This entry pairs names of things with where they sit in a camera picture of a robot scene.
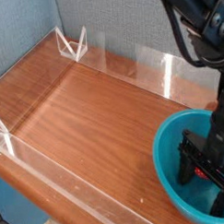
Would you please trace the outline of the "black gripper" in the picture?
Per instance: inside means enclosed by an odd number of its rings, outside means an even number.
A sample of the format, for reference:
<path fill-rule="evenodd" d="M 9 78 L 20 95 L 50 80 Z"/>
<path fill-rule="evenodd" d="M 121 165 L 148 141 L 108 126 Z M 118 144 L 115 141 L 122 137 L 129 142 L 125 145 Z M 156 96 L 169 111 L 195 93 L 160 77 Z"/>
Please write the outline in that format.
<path fill-rule="evenodd" d="M 195 168 L 200 169 L 214 185 L 220 188 L 209 215 L 220 218 L 224 215 L 224 165 L 216 164 L 204 151 L 206 138 L 190 130 L 183 129 L 183 138 L 179 143 L 180 153 L 179 182 L 189 183 Z"/>

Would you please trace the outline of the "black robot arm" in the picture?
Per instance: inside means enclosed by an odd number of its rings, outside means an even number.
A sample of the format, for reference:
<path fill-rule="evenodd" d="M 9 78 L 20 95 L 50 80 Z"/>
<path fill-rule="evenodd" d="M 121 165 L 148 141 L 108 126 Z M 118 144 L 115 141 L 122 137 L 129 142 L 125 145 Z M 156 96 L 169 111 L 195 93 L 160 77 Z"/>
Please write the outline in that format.
<path fill-rule="evenodd" d="M 189 183 L 201 171 L 219 187 L 209 214 L 224 214 L 224 0 L 160 0 L 165 7 L 177 47 L 196 67 L 218 70 L 218 105 L 207 137 L 184 129 L 179 181 Z"/>

